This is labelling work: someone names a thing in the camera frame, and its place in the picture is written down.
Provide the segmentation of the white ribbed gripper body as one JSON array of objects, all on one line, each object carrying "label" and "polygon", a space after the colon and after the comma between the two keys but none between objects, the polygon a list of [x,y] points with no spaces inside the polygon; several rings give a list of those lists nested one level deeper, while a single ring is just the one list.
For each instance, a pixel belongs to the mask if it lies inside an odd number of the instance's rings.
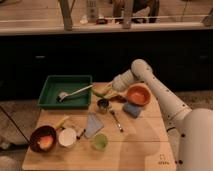
[{"label": "white ribbed gripper body", "polygon": [[136,76],[132,73],[131,70],[127,70],[126,72],[117,75],[112,81],[112,88],[115,91],[123,92],[130,85],[137,82]]}]

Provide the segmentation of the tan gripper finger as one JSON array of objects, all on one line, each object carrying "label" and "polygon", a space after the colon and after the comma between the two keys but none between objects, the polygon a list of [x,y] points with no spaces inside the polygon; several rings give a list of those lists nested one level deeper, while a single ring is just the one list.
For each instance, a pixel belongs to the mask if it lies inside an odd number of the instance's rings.
[{"label": "tan gripper finger", "polygon": [[92,87],[92,93],[97,97],[108,98],[112,91],[110,83],[95,83]]},{"label": "tan gripper finger", "polygon": [[107,93],[104,98],[107,99],[107,100],[110,100],[110,99],[113,99],[115,97],[118,96],[118,93],[113,91],[113,92],[110,92],[110,93]]}]

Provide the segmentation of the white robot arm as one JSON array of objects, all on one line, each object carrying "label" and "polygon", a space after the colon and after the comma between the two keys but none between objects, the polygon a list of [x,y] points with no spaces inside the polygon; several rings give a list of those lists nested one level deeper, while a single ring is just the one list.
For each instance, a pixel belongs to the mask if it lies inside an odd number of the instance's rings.
[{"label": "white robot arm", "polygon": [[145,60],[134,60],[130,69],[93,92],[99,97],[108,92],[115,96],[139,82],[148,86],[180,134],[176,171],[213,171],[213,110],[191,109],[154,76]]}]

